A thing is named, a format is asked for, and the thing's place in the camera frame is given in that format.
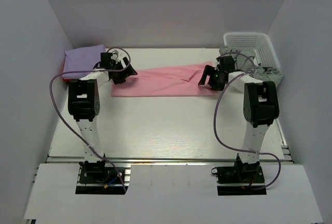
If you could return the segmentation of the pink t shirt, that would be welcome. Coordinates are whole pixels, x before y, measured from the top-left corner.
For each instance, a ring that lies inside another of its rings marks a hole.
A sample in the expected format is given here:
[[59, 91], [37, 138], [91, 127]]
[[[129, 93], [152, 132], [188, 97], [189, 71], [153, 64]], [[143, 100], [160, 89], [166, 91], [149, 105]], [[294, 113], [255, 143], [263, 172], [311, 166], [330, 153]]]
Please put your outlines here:
[[113, 97], [177, 97], [211, 96], [217, 92], [207, 85], [199, 86], [206, 65], [199, 64], [168, 66], [142, 69], [136, 76], [130, 76], [126, 82], [112, 85]]

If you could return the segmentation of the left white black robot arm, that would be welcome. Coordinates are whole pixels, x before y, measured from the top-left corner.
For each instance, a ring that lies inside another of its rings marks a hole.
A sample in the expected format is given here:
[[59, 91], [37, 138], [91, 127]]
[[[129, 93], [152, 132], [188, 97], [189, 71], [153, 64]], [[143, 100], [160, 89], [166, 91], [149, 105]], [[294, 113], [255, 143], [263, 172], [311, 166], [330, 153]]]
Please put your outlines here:
[[117, 50], [102, 52], [100, 61], [92, 71], [69, 82], [68, 112], [78, 126], [86, 163], [102, 162], [105, 157], [97, 128], [97, 117], [101, 110], [99, 88], [109, 81], [118, 85], [126, 82], [128, 77], [137, 75], [131, 65], [131, 57], [127, 52], [125, 54], [120, 58]]

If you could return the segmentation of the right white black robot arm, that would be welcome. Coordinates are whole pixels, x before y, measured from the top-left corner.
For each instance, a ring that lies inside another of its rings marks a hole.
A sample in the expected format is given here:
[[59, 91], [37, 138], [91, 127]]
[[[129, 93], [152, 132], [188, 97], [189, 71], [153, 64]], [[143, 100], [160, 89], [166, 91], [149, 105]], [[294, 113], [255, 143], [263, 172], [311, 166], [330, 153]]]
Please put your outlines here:
[[247, 71], [236, 68], [232, 52], [219, 56], [215, 67], [206, 65], [199, 86], [206, 83], [213, 91], [225, 93], [229, 86], [243, 93], [243, 115], [246, 131], [241, 148], [222, 145], [238, 152], [237, 160], [244, 165], [259, 162], [259, 155], [266, 132], [278, 118], [280, 110], [276, 84], [272, 80], [255, 79], [256, 66]]

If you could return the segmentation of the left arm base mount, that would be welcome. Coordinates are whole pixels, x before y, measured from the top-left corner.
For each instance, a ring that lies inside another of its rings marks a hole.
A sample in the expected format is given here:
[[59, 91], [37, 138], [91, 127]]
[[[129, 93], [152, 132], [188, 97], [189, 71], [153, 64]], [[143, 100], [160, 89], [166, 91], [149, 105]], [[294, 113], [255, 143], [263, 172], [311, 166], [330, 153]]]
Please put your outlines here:
[[105, 161], [79, 162], [76, 194], [124, 195], [129, 186], [127, 169]]

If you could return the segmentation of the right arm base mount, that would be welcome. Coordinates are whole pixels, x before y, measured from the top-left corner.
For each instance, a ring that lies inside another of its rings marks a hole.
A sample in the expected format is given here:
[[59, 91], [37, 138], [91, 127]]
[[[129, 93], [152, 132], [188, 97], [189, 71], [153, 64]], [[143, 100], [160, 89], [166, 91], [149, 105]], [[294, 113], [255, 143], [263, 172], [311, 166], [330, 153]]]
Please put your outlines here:
[[265, 178], [259, 162], [248, 164], [240, 160], [233, 166], [219, 166], [211, 169], [217, 179], [219, 196], [266, 195]]

